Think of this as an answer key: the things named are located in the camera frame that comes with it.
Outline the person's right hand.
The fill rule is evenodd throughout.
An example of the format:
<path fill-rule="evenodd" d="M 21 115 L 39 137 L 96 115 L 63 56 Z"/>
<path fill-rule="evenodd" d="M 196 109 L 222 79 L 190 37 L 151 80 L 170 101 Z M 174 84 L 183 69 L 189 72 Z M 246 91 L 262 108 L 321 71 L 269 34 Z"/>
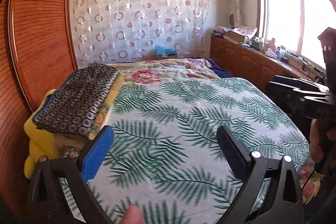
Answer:
<path fill-rule="evenodd" d="M 323 150 L 320 146 L 321 134 L 318 131 L 317 120 L 313 119 L 310 127 L 310 157 L 314 162 L 320 162 L 323 159 Z"/>

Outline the person's left hand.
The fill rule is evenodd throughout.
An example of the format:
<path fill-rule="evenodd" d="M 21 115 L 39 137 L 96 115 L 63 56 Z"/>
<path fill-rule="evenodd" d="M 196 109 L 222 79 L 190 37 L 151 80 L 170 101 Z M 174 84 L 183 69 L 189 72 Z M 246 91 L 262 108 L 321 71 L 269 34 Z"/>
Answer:
<path fill-rule="evenodd" d="M 143 216 L 140 209 L 135 205 L 128 207 L 119 224 L 143 224 Z"/>

